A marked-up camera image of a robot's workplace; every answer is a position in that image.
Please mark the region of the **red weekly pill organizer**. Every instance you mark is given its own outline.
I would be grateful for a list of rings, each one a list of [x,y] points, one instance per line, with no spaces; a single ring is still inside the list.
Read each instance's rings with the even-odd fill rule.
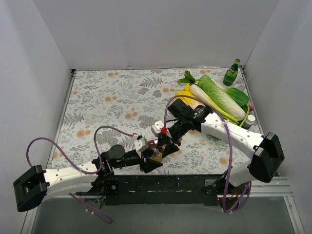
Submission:
[[[155,147],[157,146],[157,143],[158,143],[158,140],[157,140],[157,139],[149,140],[149,141],[148,141],[148,145],[149,145],[151,148],[155,148]]]

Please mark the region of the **clear pill bottle yellow pills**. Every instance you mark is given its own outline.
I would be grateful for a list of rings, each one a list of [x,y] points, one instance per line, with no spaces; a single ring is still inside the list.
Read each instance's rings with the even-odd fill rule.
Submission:
[[[154,148],[154,152],[151,155],[150,159],[156,162],[162,162],[163,161],[163,157],[162,154],[164,152],[164,147],[156,147]]]

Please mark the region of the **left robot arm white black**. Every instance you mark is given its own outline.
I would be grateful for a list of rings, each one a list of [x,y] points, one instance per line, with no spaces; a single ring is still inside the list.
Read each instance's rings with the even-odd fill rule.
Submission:
[[[141,150],[125,151],[114,145],[101,154],[101,158],[82,165],[81,170],[73,167],[43,169],[41,165],[31,167],[13,183],[17,210],[25,212],[42,202],[60,195],[116,195],[118,183],[112,180],[114,169],[139,165],[149,173],[163,164],[153,160],[156,152],[145,146]]]

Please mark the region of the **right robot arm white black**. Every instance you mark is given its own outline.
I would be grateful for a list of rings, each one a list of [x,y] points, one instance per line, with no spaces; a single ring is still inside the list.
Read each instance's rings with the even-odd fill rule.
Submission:
[[[177,118],[176,123],[165,128],[164,123],[158,121],[151,127],[158,137],[157,146],[164,147],[163,157],[177,152],[180,138],[190,130],[197,130],[229,143],[230,149],[237,148],[249,158],[249,161],[231,168],[221,180],[220,187],[227,194],[252,180],[269,183],[285,158],[276,134],[264,136],[231,122],[226,123],[209,107],[199,105],[192,108],[177,99],[169,105],[168,111]]]

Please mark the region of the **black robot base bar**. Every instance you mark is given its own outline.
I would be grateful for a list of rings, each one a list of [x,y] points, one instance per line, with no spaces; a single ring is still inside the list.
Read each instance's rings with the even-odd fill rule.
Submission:
[[[105,205],[203,204],[218,206],[224,189],[210,185],[221,175],[115,175],[94,182],[88,195],[104,196]]]

